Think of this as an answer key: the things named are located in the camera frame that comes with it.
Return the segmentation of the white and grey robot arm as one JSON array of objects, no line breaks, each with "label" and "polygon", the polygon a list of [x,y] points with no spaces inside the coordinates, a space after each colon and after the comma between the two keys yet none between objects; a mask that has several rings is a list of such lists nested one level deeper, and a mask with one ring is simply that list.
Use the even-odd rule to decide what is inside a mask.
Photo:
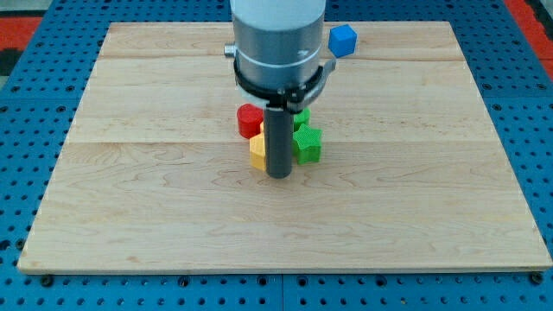
[{"label": "white and grey robot arm", "polygon": [[320,63],[325,0],[231,0],[237,85],[263,109],[299,113],[322,93],[336,59]]}]

